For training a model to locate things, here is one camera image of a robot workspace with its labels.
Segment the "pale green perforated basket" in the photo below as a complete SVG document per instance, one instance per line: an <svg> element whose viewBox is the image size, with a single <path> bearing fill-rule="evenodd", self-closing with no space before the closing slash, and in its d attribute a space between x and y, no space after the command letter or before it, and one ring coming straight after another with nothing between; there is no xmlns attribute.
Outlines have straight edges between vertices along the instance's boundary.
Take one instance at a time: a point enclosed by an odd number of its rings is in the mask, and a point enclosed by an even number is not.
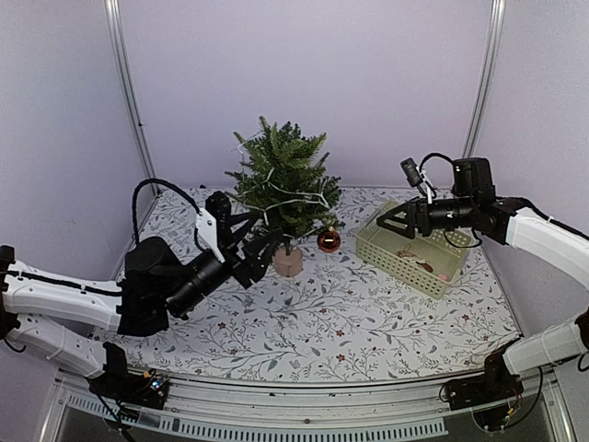
<svg viewBox="0 0 589 442"><path fill-rule="evenodd" d="M435 230L431 236L413 239L380 227L376 219L399 205L381 204L355 230L356 255L363 261L439 300L457 280L474 238L460 230Z"/></svg>

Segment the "red bauble ornament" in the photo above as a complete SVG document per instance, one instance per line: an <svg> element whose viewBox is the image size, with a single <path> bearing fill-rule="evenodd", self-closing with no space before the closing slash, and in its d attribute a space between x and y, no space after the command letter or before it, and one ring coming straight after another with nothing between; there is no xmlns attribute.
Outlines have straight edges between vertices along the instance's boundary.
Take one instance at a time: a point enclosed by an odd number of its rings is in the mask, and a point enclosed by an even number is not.
<svg viewBox="0 0 589 442"><path fill-rule="evenodd" d="M317 244L321 251L332 253L340 248L341 236L335 227L327 227L318 234Z"/></svg>

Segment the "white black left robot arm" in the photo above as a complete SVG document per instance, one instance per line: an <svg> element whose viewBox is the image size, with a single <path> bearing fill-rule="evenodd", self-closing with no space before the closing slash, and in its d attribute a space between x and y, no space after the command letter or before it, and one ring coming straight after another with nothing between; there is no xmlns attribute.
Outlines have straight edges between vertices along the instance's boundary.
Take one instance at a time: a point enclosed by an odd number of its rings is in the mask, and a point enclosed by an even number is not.
<svg viewBox="0 0 589 442"><path fill-rule="evenodd" d="M88 378L99 378L118 400L137 390L124 350L69 330L72 320L123 336L146 337L166 330L169 318L190 312L230 278L248 288L266 273L283 238L275 229L250 242L252 213L197 216L196 234L206 245L183 264L160 237L140 241L125 257L122 280L92 281L46 273L20 262L14 247L1 248L1 336L45 352L48 359Z"/></svg>

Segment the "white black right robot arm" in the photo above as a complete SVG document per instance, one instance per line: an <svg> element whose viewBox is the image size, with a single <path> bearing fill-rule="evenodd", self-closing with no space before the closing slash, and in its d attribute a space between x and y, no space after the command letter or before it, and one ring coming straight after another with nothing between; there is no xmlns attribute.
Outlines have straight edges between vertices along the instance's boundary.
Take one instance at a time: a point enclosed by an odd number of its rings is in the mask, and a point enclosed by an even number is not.
<svg viewBox="0 0 589 442"><path fill-rule="evenodd" d="M516 282L534 288L540 305L549 306L550 289L571 289L573 299L557 297L564 310L550 313L531 335L487 356L484 375L476 382L483 401L496 401L510 389L512 379L543 366L567 363L588 353L588 310L581 297L588 292L588 237L552 215L542 212L525 197L497 194L491 165L484 157L445 159L452 170L450 196L436 196L426 177L424 164L412 158L400 164L409 185L419 196L385 212L377 224L406 238L428 237L436 230L467 228L499 245L512 248L524 258L500 266L502 276L523 275Z"/></svg>

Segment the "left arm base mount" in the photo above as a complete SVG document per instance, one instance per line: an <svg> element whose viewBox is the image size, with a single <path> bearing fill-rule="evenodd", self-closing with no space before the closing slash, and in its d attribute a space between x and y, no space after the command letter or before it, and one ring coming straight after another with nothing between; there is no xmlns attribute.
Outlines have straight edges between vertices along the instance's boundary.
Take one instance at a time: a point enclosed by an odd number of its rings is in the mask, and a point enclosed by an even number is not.
<svg viewBox="0 0 589 442"><path fill-rule="evenodd" d="M88 380L92 393L117 402L163 410L169 391L169 377L155 369L142 374L105 373Z"/></svg>

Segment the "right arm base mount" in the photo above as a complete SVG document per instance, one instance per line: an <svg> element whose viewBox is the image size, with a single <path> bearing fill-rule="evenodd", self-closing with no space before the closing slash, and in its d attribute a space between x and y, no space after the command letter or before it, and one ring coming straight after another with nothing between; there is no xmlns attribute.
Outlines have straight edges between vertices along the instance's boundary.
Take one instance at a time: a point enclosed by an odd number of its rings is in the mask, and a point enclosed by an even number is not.
<svg viewBox="0 0 589 442"><path fill-rule="evenodd" d="M438 391L438 399L447 403L451 411L489 405L495 401L514 399L501 407L481 409L472 414L475 424L487 434L502 433L521 424L536 409L544 386L544 370L539 367L538 388L534 400L518 419L523 406L524 387L519 376L505 378L499 383L485 382L485 376L455 378L446 381Z"/></svg>

